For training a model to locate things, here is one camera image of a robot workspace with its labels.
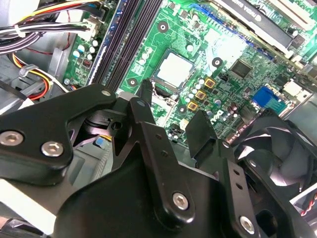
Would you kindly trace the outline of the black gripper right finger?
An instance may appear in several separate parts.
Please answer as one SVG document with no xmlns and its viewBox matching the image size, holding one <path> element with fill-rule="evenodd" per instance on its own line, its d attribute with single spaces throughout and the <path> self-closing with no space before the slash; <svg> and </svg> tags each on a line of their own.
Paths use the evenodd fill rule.
<svg viewBox="0 0 317 238">
<path fill-rule="evenodd" d="M 218 180 L 222 230 L 230 238 L 260 238 L 244 171 L 234 162 L 230 145 L 217 138 L 205 111 L 195 113 L 186 134 L 195 167 Z"/>
</svg>

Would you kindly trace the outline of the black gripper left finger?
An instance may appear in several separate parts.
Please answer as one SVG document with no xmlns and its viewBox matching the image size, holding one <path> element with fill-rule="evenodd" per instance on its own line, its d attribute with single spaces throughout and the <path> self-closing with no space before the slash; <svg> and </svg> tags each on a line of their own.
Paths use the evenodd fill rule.
<svg viewBox="0 0 317 238">
<path fill-rule="evenodd" d="M 144 80 L 130 99 L 100 84 L 69 92 L 0 118 L 0 176 L 31 185 L 60 183 L 77 146 L 112 137 L 113 171 L 141 151 L 171 148 L 155 124 L 152 85 Z"/>
</svg>

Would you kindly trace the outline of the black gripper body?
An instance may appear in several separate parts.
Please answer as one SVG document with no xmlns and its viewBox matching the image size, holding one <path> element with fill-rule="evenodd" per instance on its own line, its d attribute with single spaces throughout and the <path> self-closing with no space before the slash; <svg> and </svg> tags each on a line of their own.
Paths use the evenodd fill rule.
<svg viewBox="0 0 317 238">
<path fill-rule="evenodd" d="M 56 238 L 221 238 L 219 182 L 171 148 L 141 151 L 60 209 Z"/>
</svg>

